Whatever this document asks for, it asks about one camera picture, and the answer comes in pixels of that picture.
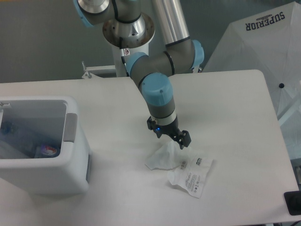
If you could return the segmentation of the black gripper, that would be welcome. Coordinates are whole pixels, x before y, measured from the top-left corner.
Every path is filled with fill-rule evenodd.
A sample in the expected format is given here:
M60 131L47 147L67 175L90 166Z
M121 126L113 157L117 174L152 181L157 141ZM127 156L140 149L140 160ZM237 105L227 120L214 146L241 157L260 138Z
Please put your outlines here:
M147 120L147 127L157 135L157 138L160 138L163 134L171 137L172 140L179 144L181 150L188 147L191 143L189 132L186 130L180 131L178 129L177 117L172 123L164 126L158 125L151 117L149 117Z

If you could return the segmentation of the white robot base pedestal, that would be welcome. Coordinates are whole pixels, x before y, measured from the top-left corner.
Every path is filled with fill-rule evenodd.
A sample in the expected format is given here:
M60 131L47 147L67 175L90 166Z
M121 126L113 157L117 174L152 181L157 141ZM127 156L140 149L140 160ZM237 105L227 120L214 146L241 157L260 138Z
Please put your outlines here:
M126 61L136 53L149 54L149 43L155 34L153 20L145 13L129 24L116 19L103 24L103 35L111 45L117 77L126 77Z

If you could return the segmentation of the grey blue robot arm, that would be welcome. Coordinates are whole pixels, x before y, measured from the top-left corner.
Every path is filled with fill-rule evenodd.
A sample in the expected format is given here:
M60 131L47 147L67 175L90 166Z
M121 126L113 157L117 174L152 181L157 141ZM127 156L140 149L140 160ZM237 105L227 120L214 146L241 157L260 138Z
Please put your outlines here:
M191 138L188 131L178 128L169 77L197 70L204 60L204 50L199 41L190 38L180 1L152 2L166 47L157 56L133 52L147 44L155 32L139 0L76 0L73 4L85 26L102 24L104 37L118 48L115 65L122 65L123 76L130 77L143 96L150 112L148 129L157 137L169 136L180 148L188 147Z

